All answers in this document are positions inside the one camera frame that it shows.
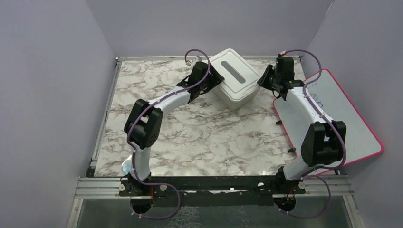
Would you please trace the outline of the white bin lid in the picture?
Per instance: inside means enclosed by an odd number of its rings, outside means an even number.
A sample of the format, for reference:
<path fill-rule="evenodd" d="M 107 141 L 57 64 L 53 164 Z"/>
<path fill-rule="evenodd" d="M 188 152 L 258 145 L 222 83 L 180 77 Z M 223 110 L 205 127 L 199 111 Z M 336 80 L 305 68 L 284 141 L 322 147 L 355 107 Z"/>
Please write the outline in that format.
<path fill-rule="evenodd" d="M 258 72 L 234 49 L 228 48 L 210 58 L 210 63 L 226 82 L 244 84 L 259 79 Z"/>

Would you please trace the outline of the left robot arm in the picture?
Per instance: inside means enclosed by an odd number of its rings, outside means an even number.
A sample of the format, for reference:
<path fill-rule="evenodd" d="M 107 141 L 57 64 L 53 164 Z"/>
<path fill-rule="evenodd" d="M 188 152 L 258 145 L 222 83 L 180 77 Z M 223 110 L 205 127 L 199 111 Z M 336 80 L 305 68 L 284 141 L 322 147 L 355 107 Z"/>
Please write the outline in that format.
<path fill-rule="evenodd" d="M 126 141 L 132 147 L 130 175 L 135 179 L 132 190 L 144 195 L 149 190 L 151 146 L 157 141 L 163 117 L 186 105 L 224 81 L 216 69 L 207 63 L 197 62 L 191 73 L 170 92 L 150 101 L 138 99 L 125 123 Z"/>

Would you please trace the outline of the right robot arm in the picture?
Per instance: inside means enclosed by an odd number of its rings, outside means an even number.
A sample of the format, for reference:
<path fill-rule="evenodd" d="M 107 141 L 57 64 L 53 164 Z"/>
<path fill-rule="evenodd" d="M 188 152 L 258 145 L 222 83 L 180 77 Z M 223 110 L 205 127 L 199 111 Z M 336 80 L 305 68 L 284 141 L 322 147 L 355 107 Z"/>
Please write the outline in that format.
<path fill-rule="evenodd" d="M 280 193 L 293 188 L 316 169 L 332 169 L 334 162 L 343 165 L 346 160 L 346 124 L 335 121 L 314 102 L 302 80 L 296 80 L 293 58 L 279 55 L 275 65 L 268 65 L 257 84 L 272 91 L 276 101 L 285 106 L 276 109 L 291 143 L 299 153 L 290 164 L 281 167 L 274 180 Z"/>

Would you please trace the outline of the beige plastic bin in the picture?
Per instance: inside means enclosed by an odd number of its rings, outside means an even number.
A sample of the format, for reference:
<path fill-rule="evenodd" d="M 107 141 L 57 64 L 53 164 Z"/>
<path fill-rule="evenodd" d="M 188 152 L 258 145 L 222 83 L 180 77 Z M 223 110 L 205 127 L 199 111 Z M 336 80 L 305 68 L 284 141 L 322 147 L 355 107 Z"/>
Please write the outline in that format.
<path fill-rule="evenodd" d="M 212 91 L 230 111 L 235 111 L 250 102 L 257 95 L 259 86 L 257 80 L 244 84 L 240 84 L 239 82 L 226 82 L 224 80 L 213 88 Z"/>

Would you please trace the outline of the pink framed whiteboard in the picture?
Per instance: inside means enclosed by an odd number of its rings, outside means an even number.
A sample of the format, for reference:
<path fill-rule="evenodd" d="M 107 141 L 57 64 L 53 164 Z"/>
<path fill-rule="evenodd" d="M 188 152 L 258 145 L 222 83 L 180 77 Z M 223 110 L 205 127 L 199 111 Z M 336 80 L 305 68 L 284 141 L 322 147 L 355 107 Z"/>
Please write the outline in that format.
<path fill-rule="evenodd" d="M 344 166 L 383 151 L 375 133 L 328 69 L 322 69 L 320 73 L 315 73 L 304 82 L 308 95 L 321 112 L 318 113 L 312 108 L 302 89 L 291 92 L 286 100 L 279 98 L 273 101 L 274 109 L 282 121 L 292 147 L 296 149 L 297 158 L 283 168 L 287 179 L 299 180 L 307 171 L 312 171 L 313 174 L 327 172 L 328 165 L 318 164 L 310 168 L 301 157 L 301 145 L 309 126 L 316 121 L 323 122 L 322 114 L 330 121 L 342 121 L 346 125 Z"/>

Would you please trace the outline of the blue goggles in bag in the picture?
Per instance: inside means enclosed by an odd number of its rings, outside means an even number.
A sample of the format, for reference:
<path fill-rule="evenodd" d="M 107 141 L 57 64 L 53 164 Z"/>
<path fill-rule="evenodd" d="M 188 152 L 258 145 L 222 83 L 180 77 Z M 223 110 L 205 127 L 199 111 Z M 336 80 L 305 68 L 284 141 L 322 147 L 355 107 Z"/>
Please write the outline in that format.
<path fill-rule="evenodd" d="M 129 155 L 121 164 L 122 174 L 125 176 L 132 170 L 132 155 Z"/>

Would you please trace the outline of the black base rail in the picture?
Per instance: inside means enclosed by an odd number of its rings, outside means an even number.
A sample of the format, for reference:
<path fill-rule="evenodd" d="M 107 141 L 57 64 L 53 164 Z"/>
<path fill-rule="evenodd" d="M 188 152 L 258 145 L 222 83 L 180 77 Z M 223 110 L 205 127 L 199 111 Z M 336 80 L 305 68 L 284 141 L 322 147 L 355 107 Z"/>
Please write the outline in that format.
<path fill-rule="evenodd" d="M 272 206 L 304 194 L 302 181 L 278 180 L 276 176 L 154 176 L 140 183 L 131 175 L 120 179 L 119 196 L 135 206 L 208 207 Z"/>

